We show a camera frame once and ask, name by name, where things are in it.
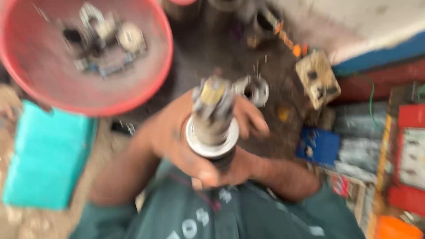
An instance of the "metal washer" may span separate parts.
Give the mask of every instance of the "metal washer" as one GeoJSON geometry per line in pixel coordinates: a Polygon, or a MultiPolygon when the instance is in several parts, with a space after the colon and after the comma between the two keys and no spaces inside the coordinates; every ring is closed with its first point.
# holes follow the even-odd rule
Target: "metal washer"
{"type": "Polygon", "coordinates": [[[186,125],[186,139],[190,148],[198,155],[214,159],[226,155],[236,145],[239,139],[239,125],[235,118],[232,119],[229,129],[227,130],[227,138],[221,145],[205,145],[201,143],[193,132],[193,116],[189,118],[186,125]]]}

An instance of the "dirty floor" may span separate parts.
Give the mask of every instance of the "dirty floor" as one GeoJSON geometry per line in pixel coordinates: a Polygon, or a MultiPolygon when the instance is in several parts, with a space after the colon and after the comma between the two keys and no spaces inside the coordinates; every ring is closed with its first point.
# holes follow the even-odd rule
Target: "dirty floor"
{"type": "MultiPolygon", "coordinates": [[[[0,85],[0,106],[11,104],[19,107],[16,94],[7,86],[0,85]]],[[[79,179],[69,208],[65,211],[47,211],[31,208],[12,208],[0,202],[1,239],[65,239],[78,222],[86,196],[94,177],[103,165],[123,150],[127,137],[111,134],[107,119],[99,121],[96,143],[90,159],[79,179]]],[[[0,129],[0,196],[10,155],[13,152],[13,136],[0,129]]]]}

